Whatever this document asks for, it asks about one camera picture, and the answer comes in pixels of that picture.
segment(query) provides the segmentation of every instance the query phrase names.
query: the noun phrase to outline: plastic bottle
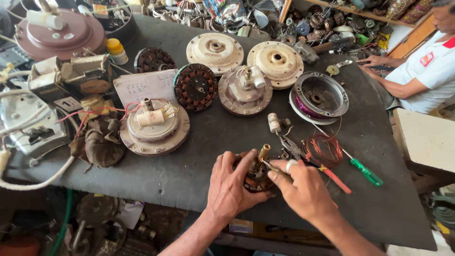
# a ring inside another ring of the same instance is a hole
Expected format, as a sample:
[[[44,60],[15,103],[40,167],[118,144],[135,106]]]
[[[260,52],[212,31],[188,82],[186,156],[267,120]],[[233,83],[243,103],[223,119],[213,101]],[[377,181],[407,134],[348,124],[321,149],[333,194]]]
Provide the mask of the plastic bottle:
[[[128,56],[126,55],[125,49],[123,49],[123,45],[121,45],[118,39],[107,39],[107,52],[111,56],[114,64],[123,65],[128,62]]]

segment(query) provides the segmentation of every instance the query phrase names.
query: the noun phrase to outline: metal ring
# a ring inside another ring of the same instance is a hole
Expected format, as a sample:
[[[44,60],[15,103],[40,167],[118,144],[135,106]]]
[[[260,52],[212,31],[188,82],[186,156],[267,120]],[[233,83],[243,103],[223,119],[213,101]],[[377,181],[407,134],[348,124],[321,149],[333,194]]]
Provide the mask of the metal ring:
[[[287,174],[290,174],[289,168],[291,168],[291,166],[293,166],[294,164],[300,165],[300,164],[299,164],[296,160],[294,160],[294,159],[289,160],[288,164],[286,165],[286,173],[287,173]]]

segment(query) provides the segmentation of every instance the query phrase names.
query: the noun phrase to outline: pliers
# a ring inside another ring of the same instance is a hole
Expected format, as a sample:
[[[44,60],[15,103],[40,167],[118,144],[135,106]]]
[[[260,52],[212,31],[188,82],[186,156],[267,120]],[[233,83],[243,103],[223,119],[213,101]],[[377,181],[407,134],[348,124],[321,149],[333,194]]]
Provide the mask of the pliers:
[[[290,140],[288,137],[280,135],[280,141],[283,148],[289,151],[290,156],[295,158],[300,164],[304,165],[303,162],[306,162],[311,166],[316,167],[316,169],[324,172],[328,177],[330,177],[345,193],[350,194],[352,192],[331,170],[323,165],[317,164],[312,159],[307,158],[303,151],[298,148],[297,144]]]

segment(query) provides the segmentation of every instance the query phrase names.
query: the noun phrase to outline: fan blade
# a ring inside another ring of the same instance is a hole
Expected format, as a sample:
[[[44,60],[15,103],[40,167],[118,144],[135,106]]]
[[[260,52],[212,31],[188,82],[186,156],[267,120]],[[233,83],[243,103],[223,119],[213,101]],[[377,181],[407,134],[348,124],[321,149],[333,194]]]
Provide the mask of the fan blade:
[[[275,11],[275,5],[271,0],[260,1],[254,5],[254,8],[258,10]]]
[[[259,10],[254,10],[253,15],[254,15],[254,18],[256,19],[256,23],[257,23],[259,29],[262,29],[265,26],[267,26],[268,18],[264,13],[262,13]]]

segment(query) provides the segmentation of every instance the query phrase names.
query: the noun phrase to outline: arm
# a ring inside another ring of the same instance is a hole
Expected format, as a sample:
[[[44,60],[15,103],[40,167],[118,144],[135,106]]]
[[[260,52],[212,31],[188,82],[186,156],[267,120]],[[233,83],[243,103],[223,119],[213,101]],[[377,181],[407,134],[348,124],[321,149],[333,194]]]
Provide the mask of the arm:
[[[286,170],[288,161],[274,160],[271,164]],[[280,188],[284,200],[300,217],[323,233],[345,256],[385,256],[363,238],[340,214],[330,198],[319,171],[314,167],[295,164],[289,168],[294,182],[282,174],[269,171],[269,178]]]
[[[372,72],[369,68],[365,66],[359,67],[361,70],[365,71],[365,73],[370,75],[374,80],[378,81],[378,83],[382,85],[392,96],[395,96],[398,99],[405,100],[419,92],[423,92],[429,89],[417,78],[412,79],[407,84],[399,84],[396,82],[386,80],[376,75],[374,72]]]
[[[374,66],[382,66],[382,65],[388,65],[391,67],[399,67],[401,64],[405,63],[406,60],[408,60],[408,58],[395,59],[395,58],[387,58],[387,57],[371,55],[370,57],[368,57],[366,59],[358,60],[357,63],[370,62],[369,64],[364,64],[364,67],[374,67]]]
[[[258,151],[251,150],[234,171],[232,152],[218,156],[210,177],[207,207],[196,222],[159,256],[202,255],[237,214],[272,197],[271,192],[249,193],[243,186],[243,179],[257,157]]]

